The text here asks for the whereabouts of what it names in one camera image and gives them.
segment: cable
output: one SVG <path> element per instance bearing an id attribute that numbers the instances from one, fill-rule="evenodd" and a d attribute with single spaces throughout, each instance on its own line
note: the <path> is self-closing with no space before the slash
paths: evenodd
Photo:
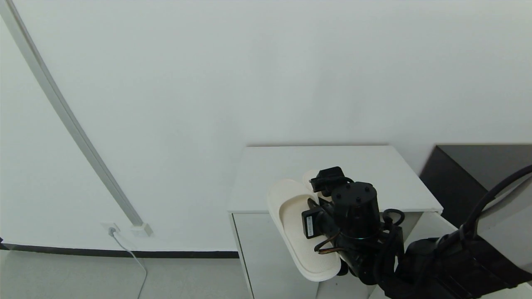
<path id="1" fill-rule="evenodd" d="M 502 190 L 506 189 L 516 180 L 522 178 L 523 176 L 526 176 L 529 173 L 532 173 L 532 165 L 526 166 L 512 173 L 511 175 L 503 179 L 501 182 L 499 182 L 490 191 L 488 191 L 488 193 L 486 193 L 484 197 L 482 197 L 482 199 L 473 208 L 466 221 L 464 222 L 464 232 L 468 232 L 468 230 L 473 228 L 474 223 L 477 221 L 480 214 L 482 214 L 482 210 L 484 209 L 484 207 L 492 200 L 494 200 L 497 194 L 499 194 Z"/>
<path id="2" fill-rule="evenodd" d="M 129 254 L 131 254 L 131 256 L 133 256 L 133 258 L 135 259 L 135 261 L 137 261 L 137 263 L 142 267 L 142 269 L 144 269 L 144 280 L 142 282 L 142 285 L 140 286 L 140 290 L 138 291 L 138 296 L 137 296 L 137 299 L 140 299 L 140 294 L 142 293 L 142 289 L 144 288 L 144 284 L 146 283 L 146 278 L 148 277 L 148 270 L 146 270 L 146 267 L 144 267 L 137 259 L 137 257 L 135 256 L 135 254 L 133 252 L 131 252 L 130 250 L 126 249 L 124 246 L 122 246 L 122 244 L 120 244 L 120 242 L 117 240 L 117 238 L 114 236 L 114 233 L 116 232 L 117 230 L 114 228 L 114 227 L 110 227 L 109 228 L 109 236 L 113 237 L 113 239 L 115 241 L 117 241 L 118 245 L 120 245 L 120 247 L 122 247 L 122 249 L 124 249 L 125 251 L 129 252 Z"/>
<path id="3" fill-rule="evenodd" d="M 473 208 L 467 219 L 465 220 L 464 224 L 462 224 L 462 231 L 464 234 L 467 234 L 471 229 L 476 230 L 475 223 L 479 219 L 480 215 L 482 214 L 482 211 L 486 207 L 488 203 L 490 203 L 492 200 L 495 199 L 497 194 L 502 192 L 504 189 L 506 189 L 509 185 L 517 181 L 518 179 L 532 173 L 532 165 L 526 166 L 524 168 L 521 168 L 520 170 L 512 173 L 502 181 L 500 181 L 495 187 L 493 187 L 488 193 L 486 193 L 480 201 L 477 203 L 477 205 Z M 436 248 L 437 253 L 441 253 L 447 248 L 449 248 L 451 245 L 455 244 L 460 240 L 460 234 L 458 232 L 455 232 L 453 234 L 450 234 L 448 238 L 446 238 L 443 242 L 440 243 L 440 245 Z"/>
<path id="4" fill-rule="evenodd" d="M 396 213 L 399 215 L 399 220 L 397 220 L 397 222 L 393 223 L 394 225 L 401 225 L 401 223 L 403 223 L 404 221 L 404 213 L 403 211 L 401 210 L 398 210 L 398 209 L 386 209 L 384 210 L 383 212 L 383 219 L 386 221 L 386 218 L 389 218 L 390 220 L 392 220 L 392 217 L 390 217 L 390 213 Z"/>

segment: white cable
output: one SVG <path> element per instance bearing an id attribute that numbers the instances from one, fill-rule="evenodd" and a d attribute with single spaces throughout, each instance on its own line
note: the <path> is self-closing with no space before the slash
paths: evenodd
<path id="1" fill-rule="evenodd" d="M 137 257 L 134 255 L 133 252 L 131 252 L 130 250 L 127 250 L 124 246 L 122 246 L 122 244 L 120 244 L 120 242 L 117 240 L 117 238 L 114 236 L 114 233 L 116 232 L 116 229 L 113 228 L 113 227 L 110 227 L 109 228 L 109 235 L 111 237 L 113 237 L 113 239 L 115 241 L 117 241 L 118 245 L 120 245 L 120 247 L 122 247 L 122 249 L 124 249 L 125 251 L 129 252 L 129 254 L 131 254 L 131 256 L 133 256 L 133 258 L 135 259 L 135 261 L 137 261 L 137 263 L 142 267 L 142 269 L 144 269 L 144 281 L 142 282 L 142 285 L 140 286 L 140 290 L 138 291 L 138 296 L 137 296 L 137 299 L 140 299 L 140 294 L 142 293 L 142 289 L 144 288 L 144 283 L 146 283 L 146 278 L 148 277 L 148 270 L 146 270 L 146 267 L 144 267 L 137 259 Z"/>

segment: black cable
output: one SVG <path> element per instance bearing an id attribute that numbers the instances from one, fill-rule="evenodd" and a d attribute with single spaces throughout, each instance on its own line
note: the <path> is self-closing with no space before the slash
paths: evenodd
<path id="1" fill-rule="evenodd" d="M 389 215 L 390 213 L 396 213 L 396 214 L 399 214 L 399 216 L 400 216 L 400 217 L 399 217 L 399 220 L 397 220 L 397 221 L 394 223 L 394 225 L 397 225 L 397 226 L 398 226 L 398 225 L 400 225 L 401 223 L 403 223 L 403 221 L 404 221 L 404 212 L 401 211 L 401 210 L 398 210 L 398 209 L 386 209 L 386 210 L 384 210 L 384 212 L 383 212 L 383 219 L 384 219 L 384 221 L 386 221 L 386 218 L 390 218 L 390 219 L 392 219 L 392 217 L 390 217 L 390 215 Z"/>
<path id="2" fill-rule="evenodd" d="M 513 182 L 528 175 L 529 173 L 532 173 L 532 165 L 526 166 L 512 173 L 511 175 L 503 179 L 501 182 L 499 182 L 497 185 L 495 185 L 495 187 L 493 187 L 490 191 L 488 191 L 488 193 L 486 193 L 486 195 L 482 197 L 482 199 L 477 203 L 477 205 L 473 208 L 473 210 L 465 220 L 463 224 L 464 232 L 468 232 L 473 228 L 475 222 L 482 214 L 482 210 L 486 207 L 488 203 L 495 199 L 497 194 L 499 194 L 502 190 L 506 189 Z"/>
<path id="3" fill-rule="evenodd" d="M 467 234 L 469 231 L 475 228 L 475 223 L 479 219 L 480 215 L 482 214 L 482 211 L 486 207 L 488 203 L 490 203 L 492 200 L 495 199 L 497 194 L 502 192 L 502 190 L 506 189 L 509 185 L 517 181 L 518 179 L 532 173 L 532 165 L 526 166 L 524 168 L 521 168 L 520 170 L 512 173 L 502 181 L 500 181 L 495 187 L 493 187 L 488 193 L 486 193 L 480 201 L 477 203 L 477 205 L 473 208 L 471 213 L 469 213 L 469 216 L 465 220 L 464 224 L 462 224 L 462 230 L 464 234 Z M 455 244 L 456 242 L 460 241 L 460 234 L 458 231 L 456 231 L 453 234 L 450 234 L 447 239 L 445 239 L 441 244 L 436 248 L 437 254 L 443 252 L 447 248 L 449 248 L 451 245 Z"/>

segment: cabinet top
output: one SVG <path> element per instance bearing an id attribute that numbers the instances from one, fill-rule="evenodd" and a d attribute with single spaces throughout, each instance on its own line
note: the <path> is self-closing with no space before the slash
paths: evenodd
<path id="1" fill-rule="evenodd" d="M 381 211 L 443 208 L 392 146 L 246 147 L 240 158 L 228 211 L 268 213 L 266 196 L 279 180 L 303 180 L 309 170 L 340 166 L 354 181 L 373 184 Z"/>

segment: black baseboard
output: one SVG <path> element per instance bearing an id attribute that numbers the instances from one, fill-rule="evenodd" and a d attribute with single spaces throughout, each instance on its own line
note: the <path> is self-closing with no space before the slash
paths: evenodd
<path id="1" fill-rule="evenodd" d="M 42 247 L 17 244 L 1 244 L 0 249 L 65 255 L 107 256 L 112 258 L 130 258 L 127 251 L 97 250 L 81 248 Z M 138 258 L 147 259 L 237 259 L 237 251 L 133 251 Z"/>

